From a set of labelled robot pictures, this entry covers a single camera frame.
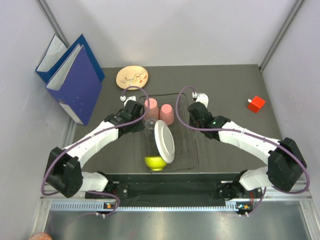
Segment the beige floral plate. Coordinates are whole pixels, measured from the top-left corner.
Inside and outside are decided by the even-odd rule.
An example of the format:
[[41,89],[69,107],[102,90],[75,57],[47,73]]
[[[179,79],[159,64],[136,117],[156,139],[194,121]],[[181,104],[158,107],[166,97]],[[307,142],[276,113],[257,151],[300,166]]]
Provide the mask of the beige floral plate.
[[123,67],[116,75],[116,84],[121,89],[126,89],[130,86],[138,86],[143,88],[149,79],[148,71],[138,65],[130,65]]

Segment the white plate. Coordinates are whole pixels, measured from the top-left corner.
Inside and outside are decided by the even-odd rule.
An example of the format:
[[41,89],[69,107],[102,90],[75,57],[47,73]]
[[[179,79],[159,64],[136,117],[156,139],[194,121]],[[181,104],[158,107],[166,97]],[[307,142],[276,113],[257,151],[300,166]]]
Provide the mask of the white plate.
[[156,121],[154,138],[160,156],[167,164],[171,164],[175,158],[175,142],[169,127],[163,120]]

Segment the black wire dish rack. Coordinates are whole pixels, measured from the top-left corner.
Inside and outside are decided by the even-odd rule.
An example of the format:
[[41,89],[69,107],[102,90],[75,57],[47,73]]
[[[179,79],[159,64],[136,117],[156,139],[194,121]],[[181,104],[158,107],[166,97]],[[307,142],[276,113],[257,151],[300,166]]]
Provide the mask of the black wire dish rack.
[[[173,108],[174,112],[174,122],[169,125],[175,146],[175,158],[172,163],[169,163],[160,172],[181,172],[194,169],[199,166],[199,158],[197,152],[195,133],[185,127],[176,117],[176,100],[178,93],[172,94],[158,94],[151,95],[149,98],[153,98],[157,101],[159,110],[162,105],[169,104]],[[188,99],[183,93],[180,97],[178,104],[178,114],[185,123],[189,123],[189,112],[187,110],[189,106]],[[140,165],[144,171],[151,173],[151,169],[145,164],[145,157],[156,156],[159,154],[156,146],[155,137],[153,134],[153,129],[151,126],[145,126],[143,131],[139,132],[140,137]]]

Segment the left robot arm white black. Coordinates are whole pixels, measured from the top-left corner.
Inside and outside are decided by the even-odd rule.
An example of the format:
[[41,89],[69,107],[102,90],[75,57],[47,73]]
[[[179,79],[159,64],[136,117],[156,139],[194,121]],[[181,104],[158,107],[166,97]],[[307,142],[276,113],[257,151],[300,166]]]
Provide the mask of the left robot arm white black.
[[114,191],[103,173],[84,172],[83,166],[106,145],[128,133],[144,129],[145,107],[132,99],[125,102],[117,114],[108,115],[93,131],[77,142],[61,149],[55,147],[49,153],[45,182],[66,198],[78,192],[97,192],[109,198]]

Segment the pink cup left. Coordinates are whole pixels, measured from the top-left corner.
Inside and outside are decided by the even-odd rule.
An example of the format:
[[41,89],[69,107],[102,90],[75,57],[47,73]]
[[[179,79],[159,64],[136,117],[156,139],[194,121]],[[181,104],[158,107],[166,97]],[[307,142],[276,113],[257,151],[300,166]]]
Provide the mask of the pink cup left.
[[149,120],[149,119],[159,119],[159,106],[158,106],[158,102],[156,99],[154,98],[149,98],[149,110],[146,113],[145,120]]

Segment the pink cup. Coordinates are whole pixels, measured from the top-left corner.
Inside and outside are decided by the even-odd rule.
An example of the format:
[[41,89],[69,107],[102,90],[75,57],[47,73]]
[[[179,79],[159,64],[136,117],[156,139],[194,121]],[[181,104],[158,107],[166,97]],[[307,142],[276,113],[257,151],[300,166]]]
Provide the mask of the pink cup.
[[158,106],[158,102],[156,99],[154,98],[149,98],[149,110],[146,113],[145,120],[149,120],[149,119],[159,119],[159,106]]
[[170,104],[162,105],[159,112],[159,119],[164,121],[168,126],[174,123],[174,111]]

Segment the clear wine glass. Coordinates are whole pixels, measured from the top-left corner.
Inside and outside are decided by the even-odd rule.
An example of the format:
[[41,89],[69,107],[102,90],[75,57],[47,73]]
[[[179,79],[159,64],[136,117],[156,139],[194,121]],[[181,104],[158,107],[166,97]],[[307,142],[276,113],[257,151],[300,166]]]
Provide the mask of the clear wine glass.
[[148,140],[155,139],[155,124],[157,122],[156,118],[149,118],[145,121],[145,135]]

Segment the pink cup right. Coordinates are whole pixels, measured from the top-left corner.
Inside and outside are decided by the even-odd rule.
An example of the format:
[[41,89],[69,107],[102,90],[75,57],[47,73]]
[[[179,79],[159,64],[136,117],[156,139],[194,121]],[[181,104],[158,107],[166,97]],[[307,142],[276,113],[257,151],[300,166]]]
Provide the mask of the pink cup right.
[[159,119],[164,121],[168,126],[174,123],[174,111],[170,104],[162,105],[159,112]]

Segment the yellow-green bowl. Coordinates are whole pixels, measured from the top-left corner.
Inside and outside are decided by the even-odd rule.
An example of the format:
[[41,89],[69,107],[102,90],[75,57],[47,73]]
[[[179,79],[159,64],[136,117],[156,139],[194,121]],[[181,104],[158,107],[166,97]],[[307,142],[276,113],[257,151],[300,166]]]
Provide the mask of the yellow-green bowl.
[[167,166],[161,156],[146,156],[144,162],[151,171],[162,171]]

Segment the red cube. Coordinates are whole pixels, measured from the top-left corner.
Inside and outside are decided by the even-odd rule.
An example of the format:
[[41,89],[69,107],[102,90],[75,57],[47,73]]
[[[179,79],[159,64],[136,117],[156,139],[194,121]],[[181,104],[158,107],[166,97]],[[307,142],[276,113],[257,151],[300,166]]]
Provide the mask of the red cube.
[[248,99],[247,108],[256,114],[261,110],[265,103],[265,100],[263,100],[259,96],[255,96],[253,99]]

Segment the front blue binder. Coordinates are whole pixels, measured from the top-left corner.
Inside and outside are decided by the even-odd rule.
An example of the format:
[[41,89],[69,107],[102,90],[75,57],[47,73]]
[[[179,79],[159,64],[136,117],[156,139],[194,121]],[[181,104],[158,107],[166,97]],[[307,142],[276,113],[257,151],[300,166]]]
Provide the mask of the front blue binder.
[[84,126],[89,123],[102,83],[83,45],[75,47],[46,89],[74,122]]

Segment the blue binder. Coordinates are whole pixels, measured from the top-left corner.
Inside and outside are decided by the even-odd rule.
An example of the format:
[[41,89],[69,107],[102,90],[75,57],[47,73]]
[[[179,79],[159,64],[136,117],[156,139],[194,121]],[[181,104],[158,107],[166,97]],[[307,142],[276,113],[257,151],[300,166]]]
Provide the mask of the blue binder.
[[84,126],[89,123],[102,83],[83,45],[75,47],[46,89],[74,122]]
[[102,82],[105,78],[105,74],[83,34],[81,34],[70,47],[67,47],[55,34],[38,63],[35,72],[47,84],[77,45],[84,46],[98,79]]

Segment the rear blue binder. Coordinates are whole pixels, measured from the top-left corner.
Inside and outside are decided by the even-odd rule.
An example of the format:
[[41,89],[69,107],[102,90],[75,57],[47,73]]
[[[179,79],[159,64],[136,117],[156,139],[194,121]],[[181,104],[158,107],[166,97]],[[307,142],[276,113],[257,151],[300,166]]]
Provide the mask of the rear blue binder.
[[47,84],[77,45],[84,46],[98,79],[102,82],[105,78],[105,74],[83,34],[81,34],[70,47],[67,47],[55,34],[38,63],[35,72]]

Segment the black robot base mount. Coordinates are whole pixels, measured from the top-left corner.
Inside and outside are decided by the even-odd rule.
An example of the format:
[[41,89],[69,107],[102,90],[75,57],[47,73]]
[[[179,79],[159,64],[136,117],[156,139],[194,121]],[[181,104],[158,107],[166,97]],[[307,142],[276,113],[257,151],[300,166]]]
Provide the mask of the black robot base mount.
[[122,207],[218,207],[226,200],[250,203],[261,190],[236,192],[234,173],[112,173],[104,191],[120,198]]

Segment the aluminium rail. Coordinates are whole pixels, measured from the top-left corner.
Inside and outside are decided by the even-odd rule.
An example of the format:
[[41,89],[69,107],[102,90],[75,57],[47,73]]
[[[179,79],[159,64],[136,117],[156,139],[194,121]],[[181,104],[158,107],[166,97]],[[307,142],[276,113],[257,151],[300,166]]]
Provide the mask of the aluminium rail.
[[240,196],[224,193],[232,181],[216,180],[112,180],[104,191],[79,191],[66,198],[57,193],[51,211],[106,214],[111,211],[225,211],[249,215],[260,205],[265,191],[258,188]]

